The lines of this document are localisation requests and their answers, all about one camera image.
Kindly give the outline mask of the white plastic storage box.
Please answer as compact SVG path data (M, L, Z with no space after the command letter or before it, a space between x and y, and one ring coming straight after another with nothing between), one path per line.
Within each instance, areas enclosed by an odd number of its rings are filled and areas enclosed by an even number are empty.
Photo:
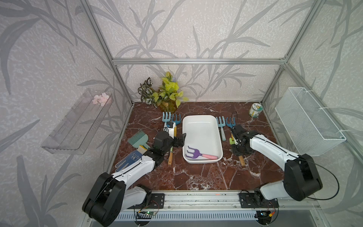
M185 143L182 148L182 155L189 164L216 163L223 157L222 142L216 119L212 115L189 115L182 121L182 133L186 133ZM189 159L187 154L188 146L196 148L202 154L218 156L217 160L210 160L204 157Z

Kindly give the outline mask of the light blue rake pale handle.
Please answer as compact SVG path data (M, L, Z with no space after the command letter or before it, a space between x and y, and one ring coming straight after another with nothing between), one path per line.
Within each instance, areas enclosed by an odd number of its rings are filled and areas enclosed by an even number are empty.
M222 141L226 141L226 135L224 132L224 127L226 126L225 118L222 116L216 117L217 125L220 128L220 134Z

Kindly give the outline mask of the dark teal rake yellow handle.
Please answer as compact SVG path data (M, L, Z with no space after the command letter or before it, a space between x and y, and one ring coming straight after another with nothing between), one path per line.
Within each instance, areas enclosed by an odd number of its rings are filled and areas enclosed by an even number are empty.
M226 125L230 128L233 128L236 123L235 123L235 118L234 117L227 117L226 118Z

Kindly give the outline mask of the green rake wooden handle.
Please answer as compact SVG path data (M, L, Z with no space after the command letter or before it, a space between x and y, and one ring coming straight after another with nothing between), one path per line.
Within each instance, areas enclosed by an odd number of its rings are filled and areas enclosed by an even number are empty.
M238 144L236 143L236 139L233 136L231 136L231 138L229 138L229 143L232 148L232 153L239 158L239 161L242 166L246 166L242 150L239 148Z

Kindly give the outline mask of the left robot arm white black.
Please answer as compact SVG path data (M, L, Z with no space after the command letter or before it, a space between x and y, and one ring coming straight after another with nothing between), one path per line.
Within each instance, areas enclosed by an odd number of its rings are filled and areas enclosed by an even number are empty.
M147 173L155 170L172 147L183 147L186 133L171 137L160 131L150 147L134 164L113 174L102 173L85 199L82 211L102 226L111 225L119 213L135 205L143 204L149 191L142 186L130 186Z

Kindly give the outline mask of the light blue fork pale handle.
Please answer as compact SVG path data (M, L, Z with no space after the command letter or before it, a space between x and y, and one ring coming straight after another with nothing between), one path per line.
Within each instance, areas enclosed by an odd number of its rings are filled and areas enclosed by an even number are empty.
M171 112L162 112L162 122L168 123L171 121L172 114Z

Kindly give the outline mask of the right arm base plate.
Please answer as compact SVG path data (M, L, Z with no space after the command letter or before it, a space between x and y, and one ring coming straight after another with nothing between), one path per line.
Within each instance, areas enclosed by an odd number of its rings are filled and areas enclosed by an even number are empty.
M260 192L240 191L238 194L241 208L261 208L261 209L277 209L279 203L277 199L267 200Z

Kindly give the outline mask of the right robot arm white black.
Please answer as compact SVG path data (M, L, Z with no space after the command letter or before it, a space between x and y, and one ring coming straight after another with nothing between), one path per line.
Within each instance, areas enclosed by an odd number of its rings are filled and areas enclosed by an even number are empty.
M278 198L302 201L323 188L314 159L298 155L267 139L256 131L247 131L241 125L231 128L234 138L232 151L236 156L261 153L278 165L284 179L254 189L254 200L262 204Z

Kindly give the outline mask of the green tool wooden handle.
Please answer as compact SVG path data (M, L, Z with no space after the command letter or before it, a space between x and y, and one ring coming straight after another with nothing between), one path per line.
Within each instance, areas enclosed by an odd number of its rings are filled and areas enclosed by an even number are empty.
M168 165L171 166L173 162L173 147L170 148L169 158L168 158Z

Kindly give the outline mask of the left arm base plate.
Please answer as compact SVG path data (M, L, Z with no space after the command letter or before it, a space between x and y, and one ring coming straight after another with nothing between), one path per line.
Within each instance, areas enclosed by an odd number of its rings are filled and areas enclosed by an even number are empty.
M160 209L164 207L165 194L130 194L124 197L123 209Z

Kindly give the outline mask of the purple rake pink handle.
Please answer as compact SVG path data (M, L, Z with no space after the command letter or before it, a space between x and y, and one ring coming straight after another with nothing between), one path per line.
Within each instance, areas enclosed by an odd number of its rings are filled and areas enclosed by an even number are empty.
M189 159L197 159L198 157L204 157L210 160L217 160L218 156L208 155L208 154L202 154L200 151L196 148L191 148L188 146L187 154L185 155Z

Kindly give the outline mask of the dark teal fork yellow handle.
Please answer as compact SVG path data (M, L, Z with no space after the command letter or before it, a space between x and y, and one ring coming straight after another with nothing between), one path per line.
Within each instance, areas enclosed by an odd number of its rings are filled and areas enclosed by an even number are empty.
M174 123L174 136L177 135L177 125L181 123L181 114L173 113L171 121Z

